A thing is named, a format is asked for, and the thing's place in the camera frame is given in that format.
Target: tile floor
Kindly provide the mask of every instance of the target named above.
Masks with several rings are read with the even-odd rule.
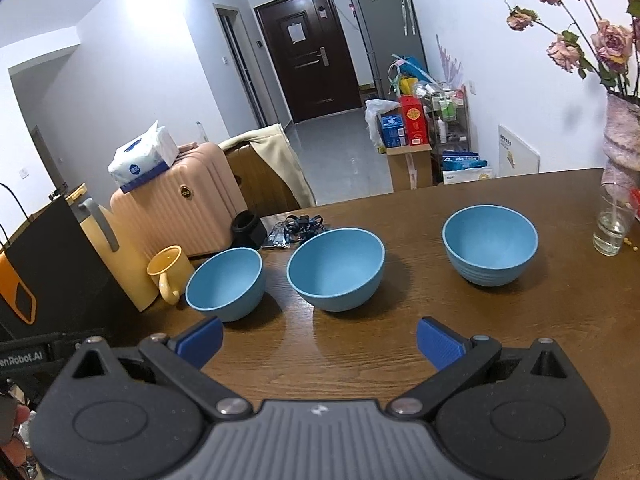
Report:
[[[318,205],[393,191],[386,156],[369,139],[363,109],[292,124],[286,133]]]

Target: vase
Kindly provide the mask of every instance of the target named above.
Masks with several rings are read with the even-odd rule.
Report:
[[[609,161],[603,182],[625,187],[640,185],[640,106],[615,94],[607,95],[604,152]]]

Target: black bag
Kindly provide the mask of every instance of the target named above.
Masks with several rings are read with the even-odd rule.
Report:
[[[64,197],[30,220],[14,193],[0,186],[26,218],[23,231],[0,251],[0,340],[95,330],[130,344],[118,327],[135,322],[138,311]]]

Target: blue bowl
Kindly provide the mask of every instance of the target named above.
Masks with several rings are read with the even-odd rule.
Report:
[[[287,279],[302,298],[328,312],[365,303],[382,280],[385,247],[363,229],[335,229],[311,238],[293,253]]]
[[[442,240],[451,265],[482,286],[511,283],[538,250],[538,232],[529,219],[498,205],[458,211],[444,224]]]
[[[225,323],[236,321],[258,306],[265,284],[262,258],[257,251],[229,249],[196,270],[187,284],[187,303]]]

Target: gray refrigerator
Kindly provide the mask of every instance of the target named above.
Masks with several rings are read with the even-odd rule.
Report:
[[[367,49],[376,91],[389,98],[388,70],[398,56],[414,56],[426,69],[427,62],[416,19],[414,36],[407,11],[408,36],[404,35],[401,0],[351,0],[358,26]]]

